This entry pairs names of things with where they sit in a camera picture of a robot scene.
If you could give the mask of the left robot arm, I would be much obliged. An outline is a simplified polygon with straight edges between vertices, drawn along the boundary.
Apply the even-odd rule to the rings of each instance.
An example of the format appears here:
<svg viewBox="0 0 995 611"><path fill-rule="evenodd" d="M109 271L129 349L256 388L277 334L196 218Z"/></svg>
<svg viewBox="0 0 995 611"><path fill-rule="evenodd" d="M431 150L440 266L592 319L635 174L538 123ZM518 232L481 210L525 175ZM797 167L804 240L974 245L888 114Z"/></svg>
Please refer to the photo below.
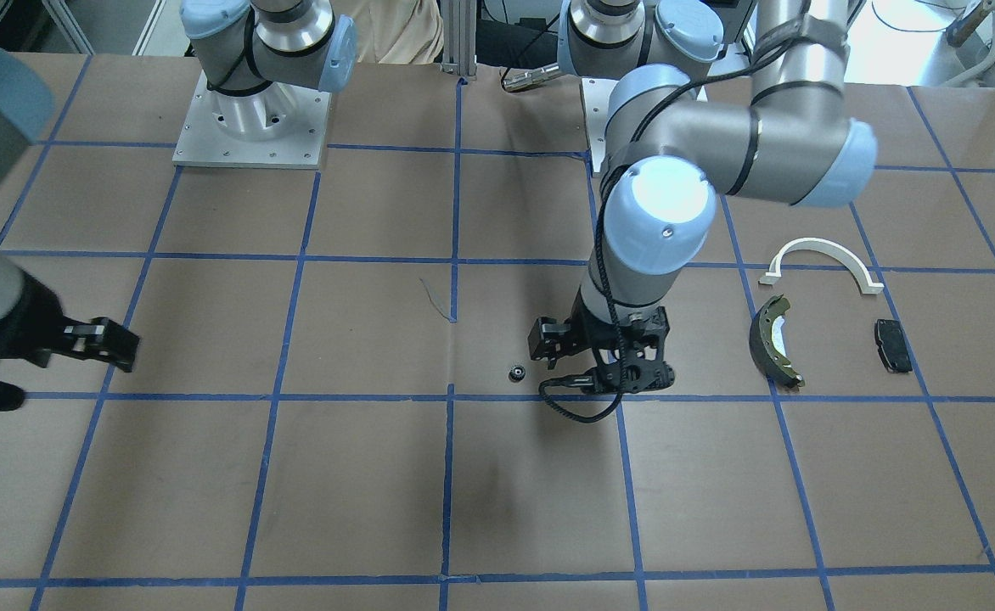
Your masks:
<svg viewBox="0 0 995 611"><path fill-rule="evenodd" d="M541 390L663 390L661 302L704 246L720 196L799 206L850 204L873 174L873 128L846 114L846 1L761 1L743 70L711 76L722 21L700 1L566 1L557 64L614 80L606 108L601 213L571 315L541 317L530 357L555 365L592 352L582 375ZM747 104L700 87L752 77Z"/></svg>

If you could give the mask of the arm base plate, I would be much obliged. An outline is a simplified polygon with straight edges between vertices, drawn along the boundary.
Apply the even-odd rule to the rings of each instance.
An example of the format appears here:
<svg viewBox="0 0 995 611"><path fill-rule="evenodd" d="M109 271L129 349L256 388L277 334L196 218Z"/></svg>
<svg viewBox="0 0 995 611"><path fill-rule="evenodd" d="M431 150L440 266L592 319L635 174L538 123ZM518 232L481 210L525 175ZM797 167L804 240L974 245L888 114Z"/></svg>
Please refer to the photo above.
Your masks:
<svg viewBox="0 0 995 611"><path fill-rule="evenodd" d="M282 82L252 96L226 96L211 92L200 74L172 162L203 169L317 171L332 101L332 93Z"/></svg>

